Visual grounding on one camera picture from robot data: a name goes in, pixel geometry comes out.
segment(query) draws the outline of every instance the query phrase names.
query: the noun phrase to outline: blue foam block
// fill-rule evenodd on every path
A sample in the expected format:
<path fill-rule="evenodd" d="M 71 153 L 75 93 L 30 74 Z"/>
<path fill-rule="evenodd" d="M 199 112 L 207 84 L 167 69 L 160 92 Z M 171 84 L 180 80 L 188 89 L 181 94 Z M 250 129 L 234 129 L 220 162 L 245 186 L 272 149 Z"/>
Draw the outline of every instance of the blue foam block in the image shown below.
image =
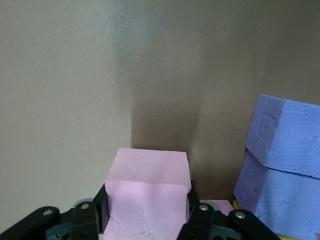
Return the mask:
<path fill-rule="evenodd" d="M 245 146 L 268 168 L 320 178 L 320 106 L 260 95 Z"/>
<path fill-rule="evenodd" d="M 265 167 L 248 151 L 234 195 L 274 233 L 317 240 L 319 189 L 320 179 Z"/>

